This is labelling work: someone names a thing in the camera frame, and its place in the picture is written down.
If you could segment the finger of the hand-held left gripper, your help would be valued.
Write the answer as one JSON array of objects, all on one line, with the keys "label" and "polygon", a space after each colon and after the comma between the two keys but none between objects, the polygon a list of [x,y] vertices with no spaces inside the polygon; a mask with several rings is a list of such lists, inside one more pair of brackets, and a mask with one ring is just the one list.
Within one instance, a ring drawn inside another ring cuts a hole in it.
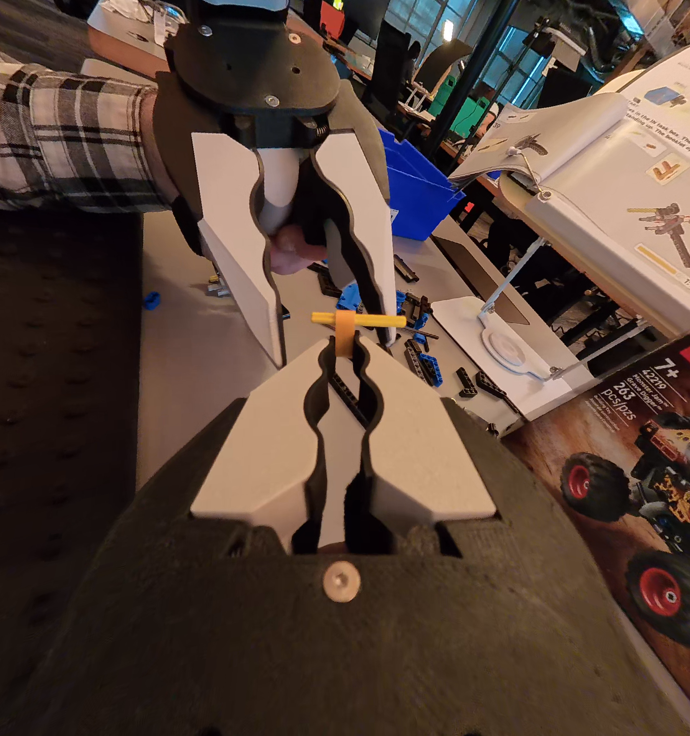
[{"label": "finger of the hand-held left gripper", "polygon": [[192,134],[201,196],[201,237],[237,307],[268,358],[287,361],[281,299],[270,268],[271,243],[256,215],[261,161],[221,133]]},{"label": "finger of the hand-held left gripper", "polygon": [[314,170],[332,281],[339,289],[356,282],[368,314],[395,316],[390,208],[356,134],[329,134]]}]

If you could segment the pile of black toy beams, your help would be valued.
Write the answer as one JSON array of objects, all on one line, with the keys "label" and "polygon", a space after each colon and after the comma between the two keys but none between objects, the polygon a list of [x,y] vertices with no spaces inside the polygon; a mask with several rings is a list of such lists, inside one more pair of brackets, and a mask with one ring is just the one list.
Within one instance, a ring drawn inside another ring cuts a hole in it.
[{"label": "pile of black toy beams", "polygon": [[[407,285],[414,284],[418,281],[416,273],[400,256],[394,255],[394,265],[396,275],[402,278]],[[313,271],[317,275],[321,293],[324,296],[337,299],[337,303],[335,305],[337,310],[356,311],[360,314],[364,314],[366,312],[365,305],[360,298],[357,283],[352,282],[344,289],[336,287],[334,281],[332,281],[326,261],[322,263],[315,262],[308,267],[308,270]],[[430,341],[437,341],[439,336],[435,333],[428,333],[428,330],[424,329],[433,314],[431,302],[425,295],[418,297],[411,291],[396,290],[395,307],[397,309],[397,315],[403,315],[407,319],[405,328],[396,329],[395,347],[403,348],[405,363],[411,373],[433,389],[438,389],[430,385],[430,382],[422,372],[422,366],[418,360],[420,353],[428,353],[436,358],[435,355],[430,352]],[[465,367],[458,366],[455,370],[455,377],[460,384],[460,388],[457,393],[459,400],[472,400],[477,396],[484,394],[501,402],[501,404],[503,404],[513,414],[514,419],[509,422],[509,426],[511,426],[517,419],[524,419],[520,410],[510,400],[507,393],[500,389],[498,385],[488,377],[486,372],[478,369],[476,373],[471,376]],[[489,422],[487,420],[483,421],[486,423],[486,431],[491,436],[498,437],[501,434],[501,430],[497,428],[494,422]]]}]

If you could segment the person's left hand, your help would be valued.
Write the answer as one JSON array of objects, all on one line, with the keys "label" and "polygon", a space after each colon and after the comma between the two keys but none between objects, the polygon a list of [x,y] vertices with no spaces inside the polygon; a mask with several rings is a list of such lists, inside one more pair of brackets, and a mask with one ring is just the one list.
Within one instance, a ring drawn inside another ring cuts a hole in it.
[{"label": "person's left hand", "polygon": [[294,274],[327,257],[324,246],[306,242],[299,225],[285,225],[270,237],[270,270],[274,274]]}]

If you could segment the white book stand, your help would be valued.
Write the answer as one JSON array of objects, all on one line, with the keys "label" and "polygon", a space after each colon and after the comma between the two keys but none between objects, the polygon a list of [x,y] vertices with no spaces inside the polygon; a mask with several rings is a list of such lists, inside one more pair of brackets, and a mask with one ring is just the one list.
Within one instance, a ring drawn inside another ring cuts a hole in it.
[{"label": "white book stand", "polygon": [[[540,246],[550,244],[636,318],[637,326],[629,329],[627,337],[649,325],[667,338],[690,331],[690,289],[663,276],[656,261],[639,251],[632,255],[621,250],[614,255],[611,248],[615,242],[555,192],[545,190],[531,197],[503,174],[494,193],[539,236],[518,268],[528,265]],[[438,324],[507,392],[520,414],[532,420],[596,384],[587,363],[623,338],[613,338],[588,358],[557,361],[537,338],[530,338],[526,330],[516,332],[496,314],[494,304],[508,290],[513,277],[510,274],[486,302],[478,297],[461,297],[435,302],[433,308]]]}]

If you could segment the black vertical pole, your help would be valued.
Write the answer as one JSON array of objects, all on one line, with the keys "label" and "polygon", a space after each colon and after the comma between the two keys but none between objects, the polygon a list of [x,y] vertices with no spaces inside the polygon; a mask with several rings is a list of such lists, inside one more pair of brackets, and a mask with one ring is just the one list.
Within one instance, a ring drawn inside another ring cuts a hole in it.
[{"label": "black vertical pole", "polygon": [[435,152],[450,131],[451,125],[460,113],[469,93],[475,87],[518,4],[519,1],[499,1],[495,5],[486,28],[469,57],[466,68],[461,73],[450,97],[446,100],[440,115],[432,123],[430,134],[422,147],[422,153],[428,160],[432,161]]}]

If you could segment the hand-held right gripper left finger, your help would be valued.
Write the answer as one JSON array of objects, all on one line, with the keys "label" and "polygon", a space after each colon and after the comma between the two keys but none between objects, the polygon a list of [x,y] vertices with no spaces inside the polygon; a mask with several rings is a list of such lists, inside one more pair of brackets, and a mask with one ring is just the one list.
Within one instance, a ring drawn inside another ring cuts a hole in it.
[{"label": "hand-held right gripper left finger", "polygon": [[194,518],[273,529],[288,554],[316,550],[330,377],[331,341],[322,339],[252,391],[191,504]]}]

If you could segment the toy truck set box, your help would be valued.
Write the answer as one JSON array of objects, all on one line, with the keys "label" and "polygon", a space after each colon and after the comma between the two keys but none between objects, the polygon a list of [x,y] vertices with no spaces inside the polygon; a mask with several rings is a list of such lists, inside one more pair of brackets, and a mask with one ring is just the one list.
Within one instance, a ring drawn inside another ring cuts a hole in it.
[{"label": "toy truck set box", "polygon": [[690,700],[690,332],[507,435]]}]

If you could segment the tagged blue storage bin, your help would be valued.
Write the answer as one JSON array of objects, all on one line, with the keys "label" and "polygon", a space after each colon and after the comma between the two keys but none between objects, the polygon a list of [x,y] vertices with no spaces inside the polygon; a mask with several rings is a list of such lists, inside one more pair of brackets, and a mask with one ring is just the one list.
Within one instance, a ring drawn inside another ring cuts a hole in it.
[{"label": "tagged blue storage bin", "polygon": [[379,130],[387,162],[392,234],[423,242],[447,217],[464,193],[408,141]]}]

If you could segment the green chair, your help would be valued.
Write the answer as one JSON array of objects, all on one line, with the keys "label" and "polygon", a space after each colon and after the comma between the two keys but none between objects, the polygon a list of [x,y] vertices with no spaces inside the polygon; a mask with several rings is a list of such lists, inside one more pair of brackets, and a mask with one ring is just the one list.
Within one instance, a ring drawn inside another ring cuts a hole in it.
[{"label": "green chair", "polygon": [[[442,112],[444,105],[450,98],[456,85],[457,78],[451,74],[447,75],[427,110],[430,115],[436,118]],[[458,115],[451,125],[451,132],[460,138],[468,138],[473,126],[481,118],[481,115],[483,115],[483,111],[490,107],[489,101],[494,96],[494,93],[495,89],[493,87],[481,81],[469,93],[468,98],[461,106]]]}]

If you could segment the grey desk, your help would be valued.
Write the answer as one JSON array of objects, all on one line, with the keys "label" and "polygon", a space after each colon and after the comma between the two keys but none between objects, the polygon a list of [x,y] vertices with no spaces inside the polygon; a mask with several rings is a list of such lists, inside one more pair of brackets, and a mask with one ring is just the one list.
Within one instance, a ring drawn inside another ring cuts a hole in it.
[{"label": "grey desk", "polygon": [[[143,290],[157,291],[160,304],[142,311],[140,394],[138,401],[137,488],[234,399],[247,396],[275,373],[275,366],[248,329],[229,297],[207,296],[212,268],[194,255],[170,212],[143,219]],[[481,255],[450,219],[437,228],[438,237],[461,246],[475,261],[484,281],[498,284],[502,275]],[[473,296],[466,283],[438,248],[433,238],[414,241],[394,237],[394,252],[416,271],[419,280],[397,287],[415,290],[431,302]],[[313,271],[276,276],[282,304],[290,311],[285,321],[289,360],[313,345],[327,330],[310,322],[310,312],[325,311],[332,299],[324,297]],[[576,362],[568,346],[552,332],[517,291],[508,286],[502,307],[511,301],[511,326],[550,365]],[[433,318],[427,331],[438,335],[430,345],[443,369],[442,395],[459,390],[455,370],[463,366],[471,375],[477,367],[444,333]]]}]

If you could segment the large black screen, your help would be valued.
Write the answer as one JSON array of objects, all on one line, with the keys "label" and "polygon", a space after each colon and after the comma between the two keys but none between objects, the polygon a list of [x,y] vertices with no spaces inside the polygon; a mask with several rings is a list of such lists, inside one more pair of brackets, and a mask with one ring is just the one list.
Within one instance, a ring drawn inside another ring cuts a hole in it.
[{"label": "large black screen", "polygon": [[390,1],[343,1],[345,23],[340,39],[350,42],[356,32],[377,40]]}]

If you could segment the person's left forearm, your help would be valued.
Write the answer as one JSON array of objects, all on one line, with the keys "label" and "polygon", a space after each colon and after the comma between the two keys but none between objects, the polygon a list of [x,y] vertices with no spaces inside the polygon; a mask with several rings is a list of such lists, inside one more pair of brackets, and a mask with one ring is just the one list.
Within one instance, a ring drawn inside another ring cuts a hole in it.
[{"label": "person's left forearm", "polygon": [[169,210],[178,191],[153,132],[157,90],[0,52],[0,210]]}]

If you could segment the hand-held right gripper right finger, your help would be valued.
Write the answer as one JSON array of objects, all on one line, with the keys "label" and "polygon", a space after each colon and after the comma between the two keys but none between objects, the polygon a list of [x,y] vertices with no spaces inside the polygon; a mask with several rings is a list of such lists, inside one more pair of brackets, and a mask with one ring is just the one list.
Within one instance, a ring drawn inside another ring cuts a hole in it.
[{"label": "hand-held right gripper right finger", "polygon": [[353,369],[366,420],[353,480],[353,548],[393,549],[414,528],[494,517],[497,507],[440,396],[359,336]]}]

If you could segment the yellow toy axle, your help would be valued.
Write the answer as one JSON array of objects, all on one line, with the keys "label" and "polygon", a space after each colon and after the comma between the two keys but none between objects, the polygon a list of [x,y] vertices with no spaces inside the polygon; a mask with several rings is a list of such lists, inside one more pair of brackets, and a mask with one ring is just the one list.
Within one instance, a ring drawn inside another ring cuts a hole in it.
[{"label": "yellow toy axle", "polygon": [[370,315],[360,314],[352,310],[336,310],[335,312],[313,312],[311,322],[316,325],[329,325],[336,329],[349,330],[355,327],[403,329],[407,319],[403,315]]}]

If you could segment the toy instruction booklet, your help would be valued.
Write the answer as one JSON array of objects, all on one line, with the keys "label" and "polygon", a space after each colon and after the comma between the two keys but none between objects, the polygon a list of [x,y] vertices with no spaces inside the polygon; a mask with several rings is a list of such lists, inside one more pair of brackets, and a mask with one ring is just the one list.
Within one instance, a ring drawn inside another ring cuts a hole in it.
[{"label": "toy instruction booklet", "polygon": [[450,174],[537,188],[526,212],[651,308],[690,330],[690,46],[620,91],[524,112],[507,105]]}]

